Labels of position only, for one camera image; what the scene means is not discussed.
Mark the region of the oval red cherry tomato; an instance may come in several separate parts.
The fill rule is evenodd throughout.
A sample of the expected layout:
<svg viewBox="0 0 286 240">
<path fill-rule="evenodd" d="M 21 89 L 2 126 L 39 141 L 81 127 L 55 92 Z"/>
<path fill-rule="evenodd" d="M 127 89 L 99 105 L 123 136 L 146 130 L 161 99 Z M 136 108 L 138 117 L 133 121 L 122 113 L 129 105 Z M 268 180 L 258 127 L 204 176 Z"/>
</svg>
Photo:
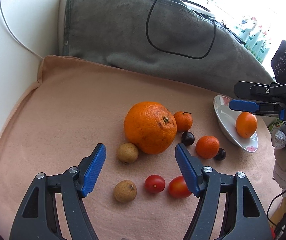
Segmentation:
<svg viewBox="0 0 286 240">
<path fill-rule="evenodd" d="M 177 199 L 187 198 L 192 195 L 192 193 L 187 188 L 186 182 L 183 176 L 178 176 L 171 180 L 168 185 L 168 193 L 171 197 Z"/>
</svg>

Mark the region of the large rough orange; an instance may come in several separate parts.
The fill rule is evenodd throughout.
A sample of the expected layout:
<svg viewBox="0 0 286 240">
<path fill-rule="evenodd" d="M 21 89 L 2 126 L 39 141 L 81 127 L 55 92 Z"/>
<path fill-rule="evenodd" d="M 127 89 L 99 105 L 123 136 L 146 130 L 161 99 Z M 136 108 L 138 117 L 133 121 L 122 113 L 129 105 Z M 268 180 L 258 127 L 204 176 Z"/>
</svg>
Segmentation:
<svg viewBox="0 0 286 240">
<path fill-rule="evenodd" d="M 126 139 L 146 154 L 163 153 L 177 133 L 172 113 L 162 104 L 151 101 L 133 105 L 125 116 L 123 127 Z"/>
</svg>

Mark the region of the refill pouch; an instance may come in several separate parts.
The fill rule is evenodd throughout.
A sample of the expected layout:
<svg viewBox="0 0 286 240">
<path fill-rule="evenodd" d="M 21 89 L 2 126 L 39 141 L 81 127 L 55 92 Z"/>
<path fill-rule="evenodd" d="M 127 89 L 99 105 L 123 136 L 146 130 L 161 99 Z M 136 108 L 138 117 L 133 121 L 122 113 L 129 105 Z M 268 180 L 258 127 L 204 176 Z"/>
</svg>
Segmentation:
<svg viewBox="0 0 286 240">
<path fill-rule="evenodd" d="M 250 32 L 255 28 L 256 25 L 256 20 L 250 17 L 243 18 L 241 22 L 234 26 L 234 32 L 242 42 L 246 42 Z"/>
<path fill-rule="evenodd" d="M 251 54 L 260 62 L 263 63 L 271 46 L 270 40 L 257 41 L 251 50 Z"/>
<path fill-rule="evenodd" d="M 258 40 L 263 37 L 263 30 L 259 29 L 256 33 L 250 35 L 246 41 L 245 48 L 251 52 Z"/>
</svg>

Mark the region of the round red cherry tomato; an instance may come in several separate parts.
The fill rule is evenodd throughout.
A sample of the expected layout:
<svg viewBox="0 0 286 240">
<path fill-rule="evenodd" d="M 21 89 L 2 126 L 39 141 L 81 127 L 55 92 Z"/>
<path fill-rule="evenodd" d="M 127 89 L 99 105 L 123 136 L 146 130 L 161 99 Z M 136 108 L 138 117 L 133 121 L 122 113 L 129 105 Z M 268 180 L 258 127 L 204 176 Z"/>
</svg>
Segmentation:
<svg viewBox="0 0 286 240">
<path fill-rule="evenodd" d="M 153 194 L 162 192 L 165 186 L 164 178 L 156 174 L 148 176 L 144 183 L 145 190 Z"/>
</svg>

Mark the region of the grey folded blanket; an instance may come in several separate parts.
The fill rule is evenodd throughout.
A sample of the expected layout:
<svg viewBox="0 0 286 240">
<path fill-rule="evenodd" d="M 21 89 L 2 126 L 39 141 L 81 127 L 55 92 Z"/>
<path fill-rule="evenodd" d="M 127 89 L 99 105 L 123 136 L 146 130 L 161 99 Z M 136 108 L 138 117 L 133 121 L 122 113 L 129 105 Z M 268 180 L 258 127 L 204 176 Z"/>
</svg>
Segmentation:
<svg viewBox="0 0 286 240">
<path fill-rule="evenodd" d="M 227 29 L 180 0 L 67 0 L 63 55 L 234 96 L 272 76 Z"/>
</svg>

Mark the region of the pink fleece blanket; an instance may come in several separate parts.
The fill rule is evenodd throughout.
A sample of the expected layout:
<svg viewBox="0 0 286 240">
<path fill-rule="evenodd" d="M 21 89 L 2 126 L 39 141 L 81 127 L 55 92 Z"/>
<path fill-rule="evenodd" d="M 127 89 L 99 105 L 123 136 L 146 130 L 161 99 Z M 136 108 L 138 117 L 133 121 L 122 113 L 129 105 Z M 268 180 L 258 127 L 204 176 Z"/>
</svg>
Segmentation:
<svg viewBox="0 0 286 240">
<path fill-rule="evenodd" d="M 247 153 L 221 132 L 214 112 L 215 93 L 184 83 L 162 80 L 71 57 L 48 56 L 37 82 L 25 93 L 0 138 L 0 235 L 8 239 L 18 207 L 35 175 L 59 174 L 91 154 L 98 143 L 107 157 L 92 193 L 84 199 L 100 239 L 182 239 L 197 198 L 174 199 L 167 191 L 150 194 L 145 179 L 152 174 L 166 181 L 180 175 L 174 146 L 157 155 L 141 154 L 132 164 L 116 159 L 125 142 L 123 121 L 139 102 L 155 101 L 170 112 L 190 112 L 192 133 L 217 137 L 227 152 L 223 161 L 205 165 L 225 174 L 244 172 L 263 207 L 280 192 L 273 179 L 274 154 L 270 133 L 258 121 L 259 146 Z M 120 203 L 115 186 L 131 180 L 136 198 Z"/>
</svg>

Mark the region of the floral white ceramic plate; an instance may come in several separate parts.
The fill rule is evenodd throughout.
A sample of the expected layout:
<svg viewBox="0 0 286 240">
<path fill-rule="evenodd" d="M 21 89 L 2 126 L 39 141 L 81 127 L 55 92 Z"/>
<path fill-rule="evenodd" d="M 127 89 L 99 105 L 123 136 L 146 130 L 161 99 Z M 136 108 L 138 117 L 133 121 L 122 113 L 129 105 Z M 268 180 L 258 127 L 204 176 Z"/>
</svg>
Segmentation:
<svg viewBox="0 0 286 240">
<path fill-rule="evenodd" d="M 230 142 L 239 146 L 246 152 L 254 153 L 258 149 L 257 133 L 255 132 L 254 135 L 247 139 L 239 136 L 235 124 L 236 119 L 241 112 L 232 111 L 228 106 L 229 102 L 230 98 L 226 96 L 217 95 L 214 97 L 213 107 L 218 119 L 219 127 Z"/>
</svg>

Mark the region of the dark cherry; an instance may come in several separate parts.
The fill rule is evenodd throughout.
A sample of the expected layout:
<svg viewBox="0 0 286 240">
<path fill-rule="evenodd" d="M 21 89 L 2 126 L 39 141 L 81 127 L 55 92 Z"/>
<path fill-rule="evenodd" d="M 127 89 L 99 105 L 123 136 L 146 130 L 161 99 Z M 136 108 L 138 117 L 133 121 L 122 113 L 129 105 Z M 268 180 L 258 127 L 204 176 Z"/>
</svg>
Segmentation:
<svg viewBox="0 0 286 240">
<path fill-rule="evenodd" d="M 217 161 L 222 161 L 226 158 L 226 151 L 223 148 L 219 148 L 218 153 L 214 156 L 214 159 Z"/>
<path fill-rule="evenodd" d="M 185 146 L 191 146 L 195 142 L 195 137 L 190 131 L 185 131 L 181 136 L 181 143 Z"/>
</svg>

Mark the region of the small tangerine with stem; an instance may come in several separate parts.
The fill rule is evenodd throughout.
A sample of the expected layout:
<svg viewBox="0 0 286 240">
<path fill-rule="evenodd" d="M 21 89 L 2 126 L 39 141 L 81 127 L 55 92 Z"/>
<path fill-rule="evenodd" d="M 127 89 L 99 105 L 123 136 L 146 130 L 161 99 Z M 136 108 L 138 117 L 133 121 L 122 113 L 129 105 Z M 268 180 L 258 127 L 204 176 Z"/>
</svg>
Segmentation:
<svg viewBox="0 0 286 240">
<path fill-rule="evenodd" d="M 193 117 L 189 112 L 176 112 L 174 115 L 177 124 L 177 132 L 186 132 L 192 127 Z"/>
</svg>

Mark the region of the brown longan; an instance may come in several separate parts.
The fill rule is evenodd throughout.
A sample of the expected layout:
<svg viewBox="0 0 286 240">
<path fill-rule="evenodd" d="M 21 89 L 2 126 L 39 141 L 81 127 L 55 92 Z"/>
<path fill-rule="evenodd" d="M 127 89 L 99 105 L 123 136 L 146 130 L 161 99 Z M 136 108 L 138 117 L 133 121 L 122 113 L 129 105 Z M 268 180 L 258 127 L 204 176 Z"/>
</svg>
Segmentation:
<svg viewBox="0 0 286 240">
<path fill-rule="evenodd" d="M 115 186 L 113 194 L 118 202 L 129 203 L 136 198 L 137 188 L 131 180 L 123 180 Z"/>
<path fill-rule="evenodd" d="M 138 159 L 139 150 L 134 144 L 127 142 L 119 146 L 116 156 L 123 163 L 133 163 Z"/>
</svg>

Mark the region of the smooth bright orange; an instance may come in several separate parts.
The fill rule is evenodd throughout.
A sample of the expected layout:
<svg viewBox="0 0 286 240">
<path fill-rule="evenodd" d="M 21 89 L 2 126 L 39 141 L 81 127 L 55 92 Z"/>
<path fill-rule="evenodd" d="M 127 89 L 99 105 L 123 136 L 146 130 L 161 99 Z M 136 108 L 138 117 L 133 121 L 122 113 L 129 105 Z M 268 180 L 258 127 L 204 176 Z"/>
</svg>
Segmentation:
<svg viewBox="0 0 286 240">
<path fill-rule="evenodd" d="M 236 119 L 235 128 L 242 138 L 250 138 L 257 130 L 258 121 L 255 115 L 248 112 L 242 112 Z"/>
</svg>

